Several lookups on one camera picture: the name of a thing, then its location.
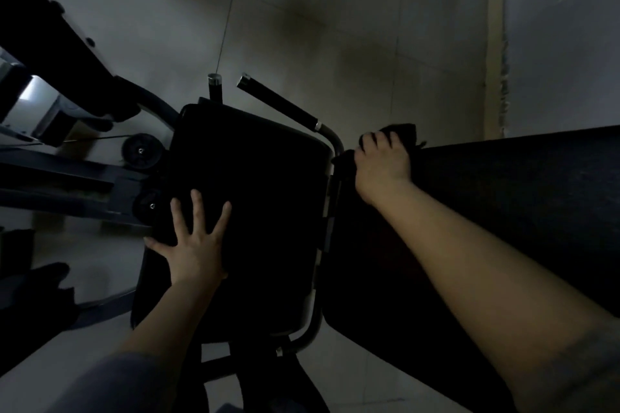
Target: black foam handle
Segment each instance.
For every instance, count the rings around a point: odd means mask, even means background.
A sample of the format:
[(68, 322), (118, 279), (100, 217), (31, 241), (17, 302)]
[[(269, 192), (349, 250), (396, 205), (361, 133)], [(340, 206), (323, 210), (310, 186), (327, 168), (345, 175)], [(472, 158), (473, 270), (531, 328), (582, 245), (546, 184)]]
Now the black foam handle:
[(307, 127), (310, 131), (316, 132), (316, 125), (319, 121), (318, 119), (310, 113), (303, 111), (299, 106), (292, 104), (289, 100), (284, 99), (274, 91), (268, 89), (260, 82), (255, 81), (248, 74), (244, 74), (241, 77), (237, 83), (237, 87), (241, 88), (244, 92), (249, 93), (261, 102), (268, 104), (274, 110), (288, 116), (293, 121)]

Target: gray floor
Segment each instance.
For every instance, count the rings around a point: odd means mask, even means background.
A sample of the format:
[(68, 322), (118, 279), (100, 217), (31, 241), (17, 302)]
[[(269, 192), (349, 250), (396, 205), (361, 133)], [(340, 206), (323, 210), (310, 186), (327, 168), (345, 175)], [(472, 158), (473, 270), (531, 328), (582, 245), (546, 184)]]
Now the gray floor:
[[(415, 122), (430, 146), (482, 139), (487, 0), (59, 1), (114, 72), (177, 109), (206, 95), (206, 74), (217, 71), (225, 103), (291, 124), (234, 87), (248, 72), (321, 118), (345, 146), (390, 122)], [(144, 113), (110, 134), (136, 132), (171, 137)], [(119, 163), (120, 141), (100, 141), (87, 156)], [(0, 225), (34, 225), (36, 264), (69, 262), (66, 285), (80, 300), (136, 282), (139, 231), (8, 209)], [(122, 316), (58, 336), (0, 379), (0, 409), (43, 410), (127, 332)], [(203, 354), (225, 352), (205, 346)], [(326, 325), (299, 358), (334, 412), (463, 410)], [(213, 410), (241, 404), (234, 377), (207, 389)]]

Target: forearm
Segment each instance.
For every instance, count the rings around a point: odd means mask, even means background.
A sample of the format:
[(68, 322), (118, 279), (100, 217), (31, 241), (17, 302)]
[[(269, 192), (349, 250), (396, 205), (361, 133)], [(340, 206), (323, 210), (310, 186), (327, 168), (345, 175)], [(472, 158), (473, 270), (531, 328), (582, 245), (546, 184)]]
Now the forearm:
[(156, 357), (176, 379), (215, 289), (186, 281), (173, 284), (119, 351)]
[(412, 184), (386, 193), (377, 209), (508, 384), (611, 317)]

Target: cable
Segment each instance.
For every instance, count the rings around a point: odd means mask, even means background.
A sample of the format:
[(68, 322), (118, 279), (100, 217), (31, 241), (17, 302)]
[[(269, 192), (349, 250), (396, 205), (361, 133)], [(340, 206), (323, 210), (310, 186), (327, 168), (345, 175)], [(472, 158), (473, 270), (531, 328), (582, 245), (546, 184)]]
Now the cable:
[[(123, 135), (119, 135), (119, 136), (105, 136), (105, 137), (87, 137), (84, 139), (69, 139), (69, 140), (65, 140), (63, 141), (63, 144), (68, 144), (68, 143), (73, 143), (73, 142), (94, 142), (97, 140), (103, 140), (103, 139), (117, 139), (119, 137), (131, 137), (133, 136), (133, 134), (123, 134)], [(47, 145), (44, 144), (42, 142), (34, 142), (34, 143), (30, 143), (30, 144), (4, 144), (2, 146), (0, 146), (0, 150), (2, 149), (13, 149), (13, 148), (21, 148), (21, 147), (32, 147), (34, 145)]]

